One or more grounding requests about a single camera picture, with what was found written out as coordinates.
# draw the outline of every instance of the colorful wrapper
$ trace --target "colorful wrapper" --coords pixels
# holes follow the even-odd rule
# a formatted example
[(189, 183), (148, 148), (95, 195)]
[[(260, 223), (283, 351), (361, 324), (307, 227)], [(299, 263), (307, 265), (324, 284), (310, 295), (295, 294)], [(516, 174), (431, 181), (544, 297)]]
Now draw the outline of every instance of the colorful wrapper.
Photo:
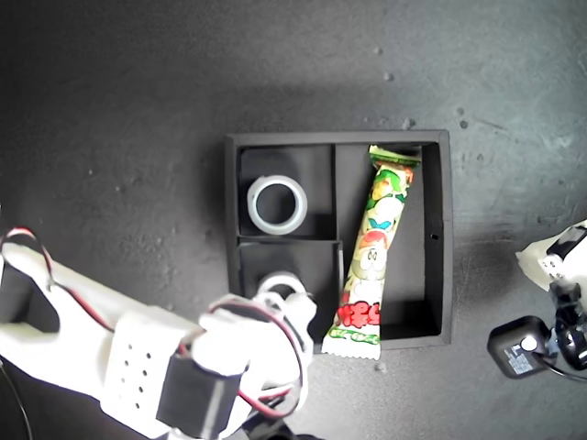
[(387, 249), (404, 210), (413, 168), (419, 158), (392, 153), (371, 145), (377, 169), (365, 208), (333, 325), (322, 342), (322, 352), (350, 358), (379, 359), (380, 305)]

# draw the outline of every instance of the black tray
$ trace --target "black tray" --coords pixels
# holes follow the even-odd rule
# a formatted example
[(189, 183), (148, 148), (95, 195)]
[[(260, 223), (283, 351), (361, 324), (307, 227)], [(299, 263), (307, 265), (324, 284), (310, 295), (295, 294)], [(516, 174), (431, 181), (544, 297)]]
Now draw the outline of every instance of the black tray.
[[(229, 289), (250, 298), (269, 273), (289, 270), (297, 274), (318, 304), (310, 324), (316, 352), (338, 307), (374, 177), (370, 144), (422, 157), (389, 250), (381, 308), (382, 349), (448, 344), (452, 193), (447, 131), (227, 136)], [(287, 236), (265, 235), (252, 224), (247, 211), (250, 185), (272, 174), (295, 179), (308, 199), (304, 222)], [(263, 194), (279, 191), (279, 187), (272, 188), (275, 190)], [(260, 213), (268, 221), (277, 220), (282, 210), (275, 201), (259, 199)]]

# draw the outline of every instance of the dark gray table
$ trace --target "dark gray table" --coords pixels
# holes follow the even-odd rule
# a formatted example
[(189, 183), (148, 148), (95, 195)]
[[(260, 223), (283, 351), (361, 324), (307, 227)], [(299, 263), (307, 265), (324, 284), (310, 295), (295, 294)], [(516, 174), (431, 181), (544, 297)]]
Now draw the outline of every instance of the dark gray table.
[[(507, 380), (490, 329), (551, 315), (515, 251), (587, 217), (582, 0), (3, 3), (2, 226), (195, 319), (227, 289), (228, 132), (447, 128), (450, 346), (318, 357), (297, 433), (334, 439), (585, 438), (580, 385)], [(37, 438), (134, 439), (97, 402), (11, 368)], [(20, 425), (0, 387), (3, 438)]]

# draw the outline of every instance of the tape roll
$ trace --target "tape roll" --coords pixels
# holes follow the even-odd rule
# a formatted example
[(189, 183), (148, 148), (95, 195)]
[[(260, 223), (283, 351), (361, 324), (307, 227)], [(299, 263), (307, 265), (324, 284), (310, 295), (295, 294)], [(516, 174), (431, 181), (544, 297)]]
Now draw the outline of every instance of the tape roll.
[[(257, 208), (259, 196), (263, 190), (272, 185), (282, 185), (289, 188), (295, 199), (293, 214), (283, 223), (269, 223), (263, 220), (259, 215), (259, 209)], [(270, 234), (272, 236), (284, 236), (286, 234), (291, 234), (295, 229), (300, 227), (308, 211), (308, 200), (305, 196), (304, 190), (294, 179), (287, 176), (277, 175), (261, 176), (250, 185), (249, 191), (247, 192), (247, 207), (249, 208), (250, 219), (258, 229), (265, 234)]]
[(273, 272), (263, 278), (257, 293), (273, 292), (273, 288), (277, 286), (287, 286), (295, 293), (305, 293), (305, 286), (300, 279), (286, 271)]

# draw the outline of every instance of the white bracket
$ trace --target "white bracket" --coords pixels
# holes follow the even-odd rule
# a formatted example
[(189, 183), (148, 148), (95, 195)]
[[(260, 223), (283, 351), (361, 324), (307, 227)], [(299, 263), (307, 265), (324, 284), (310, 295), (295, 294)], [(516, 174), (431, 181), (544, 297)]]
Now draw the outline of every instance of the white bracket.
[(198, 331), (159, 307), (124, 313), (116, 323), (102, 410), (148, 438), (169, 432), (156, 419), (167, 367), (182, 339)]

